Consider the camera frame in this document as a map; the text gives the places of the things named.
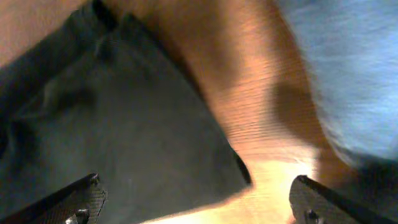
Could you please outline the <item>dark green trousers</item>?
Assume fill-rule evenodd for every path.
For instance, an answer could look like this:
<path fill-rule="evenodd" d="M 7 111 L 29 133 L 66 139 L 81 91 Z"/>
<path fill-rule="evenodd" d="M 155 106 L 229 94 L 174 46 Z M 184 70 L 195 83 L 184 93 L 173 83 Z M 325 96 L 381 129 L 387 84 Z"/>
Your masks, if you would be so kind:
<path fill-rule="evenodd" d="M 160 43 L 102 1 L 1 69 L 1 219 L 93 173 L 107 193 L 98 223 L 141 223 L 251 185 Z"/>

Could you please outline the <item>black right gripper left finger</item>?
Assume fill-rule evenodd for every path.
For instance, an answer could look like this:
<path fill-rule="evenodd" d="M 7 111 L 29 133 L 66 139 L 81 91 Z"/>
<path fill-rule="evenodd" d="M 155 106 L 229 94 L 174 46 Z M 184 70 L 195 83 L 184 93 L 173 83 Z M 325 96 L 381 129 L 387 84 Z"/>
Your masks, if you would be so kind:
<path fill-rule="evenodd" d="M 1 219 L 1 224 L 97 224 L 107 193 L 98 174 L 86 177 Z"/>

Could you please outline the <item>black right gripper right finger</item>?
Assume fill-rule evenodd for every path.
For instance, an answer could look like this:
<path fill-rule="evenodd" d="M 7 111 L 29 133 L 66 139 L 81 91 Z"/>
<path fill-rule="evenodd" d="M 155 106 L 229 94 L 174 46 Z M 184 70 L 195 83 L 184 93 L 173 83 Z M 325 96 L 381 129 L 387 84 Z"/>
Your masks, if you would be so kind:
<path fill-rule="evenodd" d="M 306 175 L 298 175 L 292 181 L 289 202 L 299 224 L 395 224 Z"/>

